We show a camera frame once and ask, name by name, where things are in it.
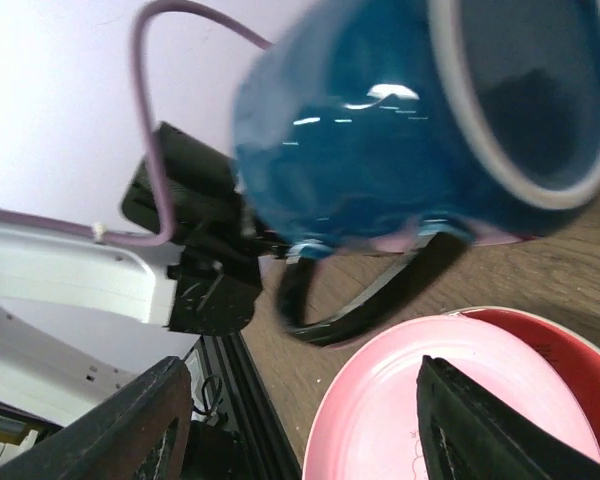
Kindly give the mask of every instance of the blue mug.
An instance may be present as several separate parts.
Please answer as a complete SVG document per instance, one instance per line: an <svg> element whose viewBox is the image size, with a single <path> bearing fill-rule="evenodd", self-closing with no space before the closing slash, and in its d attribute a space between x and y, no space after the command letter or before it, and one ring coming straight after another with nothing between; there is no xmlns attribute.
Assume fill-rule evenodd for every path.
<svg viewBox="0 0 600 480"><path fill-rule="evenodd" d="M316 345L374 329L470 245L543 237L600 190L600 0L324 0L255 63L234 172L288 240L276 308ZM304 324L320 260L403 260Z"/></svg>

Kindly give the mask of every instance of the mug handle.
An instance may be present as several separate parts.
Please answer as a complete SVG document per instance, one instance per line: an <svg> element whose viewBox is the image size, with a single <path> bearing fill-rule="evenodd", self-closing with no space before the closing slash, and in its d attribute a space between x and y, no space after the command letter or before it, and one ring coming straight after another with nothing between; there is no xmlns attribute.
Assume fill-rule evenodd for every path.
<svg viewBox="0 0 600 480"><path fill-rule="evenodd" d="M307 298L319 261L300 257L287 264L275 300L284 331L302 342L325 347L353 341L376 329L429 287L471 245L467 235L448 231L429 238L424 247L405 254L340 311L310 325L304 323Z"/></svg>

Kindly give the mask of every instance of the mug rim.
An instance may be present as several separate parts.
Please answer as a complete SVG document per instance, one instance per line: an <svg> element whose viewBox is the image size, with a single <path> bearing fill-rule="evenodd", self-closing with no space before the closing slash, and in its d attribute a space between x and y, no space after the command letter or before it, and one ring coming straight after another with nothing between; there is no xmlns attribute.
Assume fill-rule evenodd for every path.
<svg viewBox="0 0 600 480"><path fill-rule="evenodd" d="M428 0L434 61L458 127L482 166L518 199L546 210L580 207L600 189L600 150L588 174L564 190L528 179L511 161L488 128L468 73L460 25L461 0ZM600 0L597 0L600 11Z"/></svg>
<svg viewBox="0 0 600 480"><path fill-rule="evenodd" d="M472 307L464 307L464 308L458 308L455 310L450 310L450 311L444 313L443 315L454 315L454 314L462 315L464 312L471 312L471 311L476 311L476 310L496 310L496 311L499 310L499 311L505 311L505 312L518 313L520 315L530 317L531 319L538 320L539 322L547 323L547 324L563 331L564 333L576 338L577 340L579 340L580 342L585 344L587 347L589 347L591 350L595 351L598 355L600 355L600 347L598 347L595 343L592 343L590 340L583 337L579 333L574 332L570 328L567 328L564 325L561 325L558 322L550 320L546 317L542 317L535 313L526 312L524 310L519 310L517 308L502 307L502 306L498 306L498 305L477 305L477 306L472 306Z"/></svg>

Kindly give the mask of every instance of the black plastic part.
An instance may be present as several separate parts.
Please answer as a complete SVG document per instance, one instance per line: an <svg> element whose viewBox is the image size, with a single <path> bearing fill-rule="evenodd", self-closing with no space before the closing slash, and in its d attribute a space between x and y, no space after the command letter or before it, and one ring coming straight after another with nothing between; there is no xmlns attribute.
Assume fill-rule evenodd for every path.
<svg viewBox="0 0 600 480"><path fill-rule="evenodd" d="M168 270L178 281L169 329L230 335L251 321L262 291L258 257L284 255L288 245L234 191L228 157L167 123L155 135L175 204L172 242L186 247L180 263ZM122 212L148 230L159 230L144 165L125 195Z"/></svg>
<svg viewBox="0 0 600 480"><path fill-rule="evenodd" d="M429 480L600 480L600 465L444 359L425 356L418 423Z"/></svg>
<svg viewBox="0 0 600 480"><path fill-rule="evenodd" d="M357 298L335 315L305 324L307 298L318 262L300 258L287 265L276 294L276 310L284 330L317 346L337 345L378 328L415 299L469 248L458 237L438 233L429 243L405 256L380 275Z"/></svg>
<svg viewBox="0 0 600 480"><path fill-rule="evenodd" d="M237 435L207 423L193 421L181 480L230 480L242 462Z"/></svg>
<svg viewBox="0 0 600 480"><path fill-rule="evenodd" d="M237 451L230 449L226 454L204 459L221 465L196 466L194 460L191 470L183 471L182 479L300 480L300 465L242 336L203 336L196 350L204 376L217 375L224 386L218 401L218 425L231 437L219 434L216 440L228 446L229 438L233 438ZM227 465L230 475L226 477L194 475L203 470L222 472Z"/></svg>
<svg viewBox="0 0 600 480"><path fill-rule="evenodd" d="M170 331L224 336L251 322L262 292L257 258L228 258L187 247L169 273L178 282Z"/></svg>
<svg viewBox="0 0 600 480"><path fill-rule="evenodd" d="M179 478L191 378L168 357L74 423L0 467L0 480Z"/></svg>

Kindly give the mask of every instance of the wooden surface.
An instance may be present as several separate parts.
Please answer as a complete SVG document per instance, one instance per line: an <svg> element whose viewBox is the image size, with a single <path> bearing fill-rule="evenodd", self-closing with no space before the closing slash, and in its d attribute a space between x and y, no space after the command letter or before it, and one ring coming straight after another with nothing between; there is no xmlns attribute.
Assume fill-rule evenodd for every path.
<svg viewBox="0 0 600 480"><path fill-rule="evenodd" d="M315 287L310 320L347 303L388 263L369 257L331 260ZM244 337L302 462L311 423L327 387L363 342L329 350L285 337L272 315L272 293L281 268L275 265L267 276L256 317ZM555 237L473 249L392 323L476 305L537 313L600 346L600 199Z"/></svg>

